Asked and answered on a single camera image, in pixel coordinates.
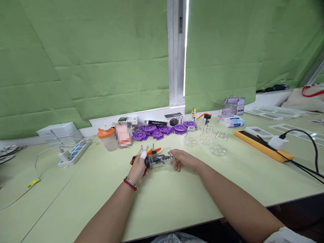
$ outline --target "white desk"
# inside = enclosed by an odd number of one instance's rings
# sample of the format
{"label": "white desk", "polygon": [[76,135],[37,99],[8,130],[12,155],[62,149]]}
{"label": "white desk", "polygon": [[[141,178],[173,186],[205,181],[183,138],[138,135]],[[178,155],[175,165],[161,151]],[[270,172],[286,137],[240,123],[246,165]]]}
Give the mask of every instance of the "white desk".
{"label": "white desk", "polygon": [[[249,114],[243,117],[247,126],[259,126],[274,135],[280,134],[268,126],[283,123],[282,121],[272,122]],[[324,126],[307,121],[319,118],[323,118],[323,115],[288,120],[284,123],[324,134]],[[147,141],[136,141],[131,148],[114,152],[107,152],[102,144],[96,145],[93,142],[78,163],[67,169],[57,167],[57,151],[54,149],[48,155],[44,155],[48,156],[46,163],[39,161],[39,168],[43,173],[42,181],[14,205],[0,211],[0,238],[4,239],[4,242],[20,242],[35,224],[23,243],[73,242],[128,174],[131,157],[138,152],[141,145],[146,148],[147,145],[151,147],[152,143],[155,144],[155,148],[183,149],[200,158],[266,207],[324,193],[322,184],[294,165],[281,164],[235,137],[236,128],[225,128],[218,123],[214,125],[215,131],[222,130],[229,134],[227,155],[224,157],[214,156],[208,147],[202,145],[186,147],[183,145],[184,135],[176,134],[166,136],[160,141],[151,137]],[[297,162],[314,168],[315,153],[312,144],[290,135],[287,138],[290,143],[285,150],[296,155]],[[0,190],[0,206],[5,206],[15,199],[23,192],[22,186],[33,180],[34,156],[36,151],[40,152],[45,147],[29,147],[6,163],[16,165],[28,160],[28,164],[19,174],[13,175],[11,172],[12,185],[8,183]],[[318,146],[318,149],[319,169],[323,173],[324,163],[321,158],[324,147]],[[6,174],[7,171],[15,170],[0,167],[0,171],[1,174]],[[39,202],[32,202],[32,198],[37,198]],[[168,171],[161,166],[150,172],[137,191],[123,241],[157,235],[222,217],[196,174],[186,169],[179,173]]]}

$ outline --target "person's hand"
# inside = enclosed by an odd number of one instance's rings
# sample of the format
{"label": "person's hand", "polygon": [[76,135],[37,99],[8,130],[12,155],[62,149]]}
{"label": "person's hand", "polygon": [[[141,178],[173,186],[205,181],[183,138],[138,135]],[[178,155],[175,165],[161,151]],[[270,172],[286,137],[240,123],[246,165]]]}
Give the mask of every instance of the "person's hand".
{"label": "person's hand", "polygon": [[131,170],[128,173],[128,178],[131,179],[136,185],[140,185],[142,183],[142,179],[144,176],[147,176],[150,169],[145,168],[144,159],[146,157],[146,151],[142,154],[139,154],[132,165]]}
{"label": "person's hand", "polygon": [[188,154],[183,150],[173,149],[172,154],[175,157],[177,164],[174,166],[174,170],[180,171],[182,166],[188,167],[193,172],[197,171],[197,167],[203,164],[203,162],[196,157]]}

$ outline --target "white finger bandage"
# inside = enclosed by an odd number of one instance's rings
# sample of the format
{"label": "white finger bandage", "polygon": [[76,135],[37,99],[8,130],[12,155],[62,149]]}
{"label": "white finger bandage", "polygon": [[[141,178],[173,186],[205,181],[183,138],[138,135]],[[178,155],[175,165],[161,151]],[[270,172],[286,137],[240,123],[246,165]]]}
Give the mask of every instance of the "white finger bandage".
{"label": "white finger bandage", "polygon": [[146,155],[147,155],[147,152],[146,151],[143,151],[140,158],[145,159],[146,158]]}

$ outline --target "white cable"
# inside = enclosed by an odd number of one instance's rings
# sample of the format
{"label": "white cable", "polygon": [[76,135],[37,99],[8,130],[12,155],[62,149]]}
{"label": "white cable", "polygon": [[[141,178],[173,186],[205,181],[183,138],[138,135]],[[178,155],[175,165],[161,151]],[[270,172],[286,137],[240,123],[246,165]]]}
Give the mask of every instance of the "white cable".
{"label": "white cable", "polygon": [[[90,137],[90,138],[88,138],[88,139],[81,139],[81,138],[73,138],[73,139],[77,139],[77,140],[83,140],[83,141],[92,141],[92,140],[94,140],[95,139],[95,137],[96,136],[92,136],[92,137]],[[63,141],[61,141],[60,142],[60,144],[59,144],[59,149],[61,150],[61,143],[63,142]],[[48,151],[48,150],[50,150],[50,149],[54,149],[54,148],[57,148],[57,147],[51,147],[51,148],[48,148],[48,149],[46,149],[46,150],[44,150],[44,151],[42,151],[42,152],[40,152],[39,154],[37,154],[37,156],[36,156],[36,160],[35,160],[35,169],[36,169],[36,172],[37,172],[37,179],[39,179],[40,180],[40,176],[39,176],[39,172],[38,172],[38,169],[37,169],[37,160],[38,160],[38,156],[40,155],[40,154],[42,154],[42,153],[44,153],[44,152],[46,152],[46,151]],[[32,189],[34,186],[35,186],[36,184],[33,184],[31,187],[29,187],[28,189],[27,189],[27,191],[25,191],[20,197],[18,197],[16,200],[14,200],[12,203],[10,203],[10,204],[8,204],[7,206],[5,206],[5,207],[3,207],[3,208],[1,208],[0,209],[0,211],[1,210],[3,210],[3,209],[5,209],[5,208],[7,208],[7,207],[9,207],[10,205],[12,205],[12,204],[14,204],[16,201],[18,201],[23,195],[25,195],[30,189]]]}
{"label": "white cable", "polygon": [[82,140],[82,141],[92,141],[92,140],[95,139],[95,137],[96,137],[96,135],[94,135],[94,136],[92,136],[92,137],[90,137],[90,138],[88,138],[88,139],[82,139],[82,138],[70,138],[70,139],[64,139],[64,140],[60,141],[60,143],[58,144],[58,149],[61,151],[61,144],[62,144],[62,142],[64,142],[64,141],[68,141],[68,140],[71,140],[71,139],[73,139],[73,140]]}
{"label": "white cable", "polygon": [[27,191],[24,192],[24,194],[22,194],[20,197],[18,197],[16,200],[14,200],[12,203],[10,203],[10,204],[8,204],[7,206],[1,208],[0,211],[3,210],[3,209],[5,209],[5,208],[7,208],[7,207],[9,207],[10,205],[12,205],[13,203],[15,203],[16,201],[18,201],[18,200],[19,200],[23,195],[25,195],[25,194],[26,194],[30,189],[32,189],[34,186],[35,186],[35,184],[32,185],[30,188],[28,188]]}

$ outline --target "power strip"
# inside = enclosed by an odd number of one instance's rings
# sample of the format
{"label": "power strip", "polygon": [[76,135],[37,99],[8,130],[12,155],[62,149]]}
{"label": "power strip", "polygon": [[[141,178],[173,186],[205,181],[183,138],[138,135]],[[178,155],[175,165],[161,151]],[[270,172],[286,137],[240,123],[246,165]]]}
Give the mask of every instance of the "power strip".
{"label": "power strip", "polygon": [[82,141],[77,144],[71,151],[72,158],[68,162],[63,160],[57,164],[58,167],[67,168],[74,165],[81,157],[81,155],[86,151],[92,141]]}
{"label": "power strip", "polygon": [[[261,140],[260,138],[246,132],[243,130],[236,130],[234,132],[234,135],[239,137],[240,139],[244,140],[248,144],[252,145],[253,147],[257,148],[258,150],[264,152],[265,154],[269,155],[271,158],[275,159],[276,161],[279,161],[281,163],[286,162],[287,160],[276,153],[274,150],[267,147],[268,143]],[[294,155],[284,151],[284,150],[278,150],[279,153],[281,153],[283,156],[285,156],[288,159],[294,159]]]}

